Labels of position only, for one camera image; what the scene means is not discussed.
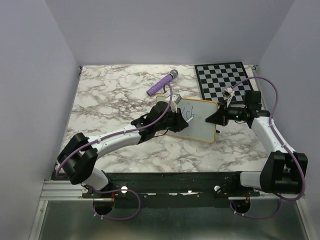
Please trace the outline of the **yellow framed whiteboard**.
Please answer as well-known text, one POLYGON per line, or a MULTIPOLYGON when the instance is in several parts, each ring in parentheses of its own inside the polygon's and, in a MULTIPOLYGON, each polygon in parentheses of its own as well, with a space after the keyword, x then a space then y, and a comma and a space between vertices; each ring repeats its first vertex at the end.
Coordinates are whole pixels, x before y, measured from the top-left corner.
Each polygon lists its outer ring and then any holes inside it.
POLYGON ((187 121, 193 117, 189 126, 180 132, 168 131, 171 137, 214 143, 216 140, 216 125, 206 122, 206 118, 218 110, 215 101, 182 97, 177 105, 183 118, 187 121))

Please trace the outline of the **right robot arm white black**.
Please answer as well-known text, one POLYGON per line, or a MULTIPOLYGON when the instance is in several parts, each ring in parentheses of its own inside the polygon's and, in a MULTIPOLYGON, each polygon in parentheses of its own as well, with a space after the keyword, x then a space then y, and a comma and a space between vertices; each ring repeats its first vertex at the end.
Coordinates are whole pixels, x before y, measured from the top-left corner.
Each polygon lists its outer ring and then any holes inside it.
POLYGON ((244 106, 235 107, 224 101, 218 110, 208 116, 207 123, 226 126, 229 121, 242 121, 254 131, 268 158, 262 171, 243 171, 230 183, 230 191, 241 196, 248 188, 272 194, 300 194, 306 175, 308 158, 287 144, 276 128, 271 114, 262 109, 261 92, 247 90, 244 106))

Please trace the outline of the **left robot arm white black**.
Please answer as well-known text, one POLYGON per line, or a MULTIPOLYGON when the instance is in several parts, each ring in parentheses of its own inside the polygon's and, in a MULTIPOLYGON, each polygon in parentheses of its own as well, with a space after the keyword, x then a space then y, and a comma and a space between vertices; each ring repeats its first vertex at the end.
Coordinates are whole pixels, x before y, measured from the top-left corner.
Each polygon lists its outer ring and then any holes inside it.
POLYGON ((87 137, 75 134, 57 157, 56 173, 64 171, 73 185, 84 184, 93 188, 101 198, 107 197, 111 185, 107 175, 95 167, 96 161, 116 150, 139 145, 153 139, 159 131, 181 132, 189 126, 180 108, 173 110, 164 101, 153 106, 149 113, 133 120, 121 130, 87 137))

